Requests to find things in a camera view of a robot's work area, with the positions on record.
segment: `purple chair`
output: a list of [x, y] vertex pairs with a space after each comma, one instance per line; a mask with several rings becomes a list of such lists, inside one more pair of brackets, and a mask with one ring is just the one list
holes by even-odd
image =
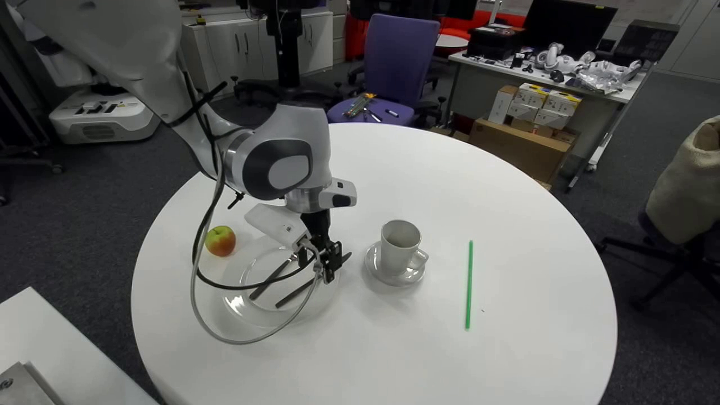
[[346, 116], [352, 99], [328, 109], [332, 122], [387, 122], [410, 126], [424, 96], [438, 35], [436, 21], [373, 14], [364, 39], [364, 93], [379, 99], [369, 113]]

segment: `cabinet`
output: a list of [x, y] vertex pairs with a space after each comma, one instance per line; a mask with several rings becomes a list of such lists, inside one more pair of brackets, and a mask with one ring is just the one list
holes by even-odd
[[334, 64], [334, 14], [309, 10], [301, 15], [301, 35], [298, 39], [300, 73], [327, 69]]
[[[181, 58], [200, 89], [220, 80], [276, 79], [274, 39], [265, 21], [235, 15], [208, 15], [206, 24], [185, 23]], [[307, 10], [305, 34], [298, 39], [300, 72], [334, 64], [334, 14]]]

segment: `wire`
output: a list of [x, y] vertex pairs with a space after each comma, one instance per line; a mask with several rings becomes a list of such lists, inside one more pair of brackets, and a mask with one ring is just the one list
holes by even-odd
[[[182, 73], [185, 73], [185, 82], [188, 82], [190, 99], [192, 99], [192, 103], [195, 103], [195, 95], [193, 95], [193, 88], [192, 88], [192, 82], [190, 82], [190, 76], [188, 76], [188, 72], [182, 72]], [[312, 262], [315, 259], [320, 259], [320, 252], [318, 252], [318, 247], [315, 247], [312, 243], [305, 243], [305, 249], [310, 249], [312, 256], [310, 256], [301, 267], [298, 267], [296, 271], [289, 271], [289, 275], [283, 275], [283, 276], [276, 276], [276, 278], [270, 278], [270, 280], [263, 280], [263, 283], [225, 285], [225, 283], [217, 283], [217, 280], [212, 280], [212, 278], [208, 278], [208, 276], [203, 275], [203, 269], [200, 269], [200, 252], [203, 252], [203, 243], [206, 243], [206, 234], [208, 234], [208, 226], [209, 226], [209, 223], [212, 223], [212, 216], [215, 216], [215, 211], [217, 211], [217, 206], [219, 206], [219, 203], [220, 203], [220, 195], [222, 195], [222, 190], [225, 190], [225, 163], [220, 162], [220, 151], [219, 151], [219, 143], [217, 143], [219, 138], [212, 134], [208, 114], [200, 114], [200, 107], [193, 107], [193, 114], [195, 114], [195, 118], [198, 118], [198, 124], [200, 124], [200, 129], [203, 129], [203, 134], [208, 138], [209, 148], [212, 148], [212, 162], [215, 162], [215, 169], [217, 169], [217, 187], [215, 187], [212, 203], [209, 203], [209, 206], [208, 206], [208, 211], [206, 211], [206, 216], [203, 216], [203, 220], [200, 220], [200, 224], [198, 224], [195, 238], [193, 238], [193, 256], [192, 256], [192, 260], [193, 260], [193, 271], [192, 271], [192, 280], [190, 280], [192, 307], [193, 307], [193, 314], [195, 314], [198, 324], [206, 329], [206, 333], [212, 336], [212, 338], [219, 339], [219, 342], [225, 342], [225, 343], [253, 343], [253, 342], [262, 342], [262, 339], [279, 333], [281, 329], [285, 329], [291, 322], [296, 322], [298, 314], [307, 307], [307, 304], [309, 304], [310, 296], [315, 294], [315, 288], [318, 288], [318, 285], [323, 283], [323, 278], [325, 278], [325, 267], [323, 267], [323, 262], [320, 262], [320, 260], [315, 262], [315, 267], [320, 267], [320, 271], [315, 271], [312, 283], [310, 283], [307, 296], [301, 300], [301, 304], [298, 306], [298, 311], [296, 311], [285, 322], [281, 322], [279, 325], [274, 325], [274, 329], [270, 329], [270, 330], [265, 330], [265, 333], [262, 333], [262, 336], [256, 336], [256, 338], [247, 338], [247, 339], [225, 338], [225, 336], [217, 333], [217, 330], [206, 322], [206, 318], [200, 314], [200, 307], [198, 307], [198, 296], [195, 296], [198, 278], [206, 280], [206, 283], [212, 285], [212, 288], [220, 288], [220, 291], [255, 291], [255, 288], [273, 285], [273, 283], [276, 283], [276, 280], [283, 280], [283, 278], [291, 278], [291, 276], [300, 275], [301, 269], [307, 269], [309, 262]]]
[[215, 134], [215, 139], [229, 138], [235, 133], [242, 133], [242, 129], [231, 129], [231, 130], [219, 133], [219, 134]]
[[208, 95], [203, 95], [203, 99], [198, 100], [195, 95], [192, 95], [192, 107], [185, 109], [179, 118], [168, 122], [167, 126], [181, 126], [182, 122], [188, 122], [190, 116], [193, 116], [193, 113], [198, 113], [208, 100], [212, 100], [222, 88], [227, 85], [227, 80], [220, 80], [215, 89], [209, 89]]

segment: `desk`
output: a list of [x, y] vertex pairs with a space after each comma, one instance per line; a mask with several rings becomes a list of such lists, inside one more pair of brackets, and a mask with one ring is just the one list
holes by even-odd
[[68, 405], [156, 402], [33, 288], [3, 301], [0, 342], [3, 372], [30, 363]]
[[569, 160], [562, 166], [564, 178], [576, 172], [582, 162], [589, 160], [594, 148], [607, 147], [618, 118], [624, 116], [624, 109], [633, 103], [633, 96], [642, 85], [642, 79], [635, 79], [624, 88], [624, 93], [599, 95], [564, 82], [553, 82], [550, 73], [541, 69], [510, 69], [506, 60], [488, 62], [481, 55], [464, 55], [464, 52], [453, 54], [450, 60], [458, 62], [458, 76], [453, 82], [445, 116], [450, 116], [450, 113], [460, 113], [467, 116], [488, 116], [498, 89], [503, 85], [519, 85], [524, 80], [576, 93], [579, 96], [582, 96], [581, 107], [569, 122], [569, 129], [576, 129], [581, 134], [569, 153]]
[[453, 34], [438, 34], [435, 48], [461, 50], [461, 48], [468, 48], [468, 39], [453, 35]]
[[[215, 181], [192, 178], [158, 213], [135, 266], [134, 330], [168, 402], [599, 402], [616, 349], [615, 296], [594, 246], [552, 194], [425, 130], [334, 124], [332, 141], [334, 175], [359, 187], [359, 206], [334, 211], [334, 238], [354, 256], [327, 312], [270, 339], [220, 343], [192, 314], [192, 238]], [[245, 231], [255, 199], [225, 203], [215, 223]], [[415, 220], [431, 255], [410, 294], [377, 292], [363, 271], [391, 217]]]

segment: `round white table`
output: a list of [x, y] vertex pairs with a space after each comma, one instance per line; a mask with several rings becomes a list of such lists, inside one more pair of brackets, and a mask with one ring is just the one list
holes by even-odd
[[[215, 181], [192, 178], [158, 213], [135, 266], [134, 329], [168, 402], [599, 402], [616, 349], [615, 296], [588, 234], [552, 194], [425, 130], [336, 124], [332, 143], [334, 175], [359, 187], [359, 206], [334, 211], [334, 237], [354, 256], [332, 306], [270, 339], [220, 343], [192, 312], [192, 238]], [[215, 223], [243, 234], [255, 199], [225, 203]], [[431, 255], [410, 292], [379, 292], [363, 275], [391, 217], [416, 223]]]

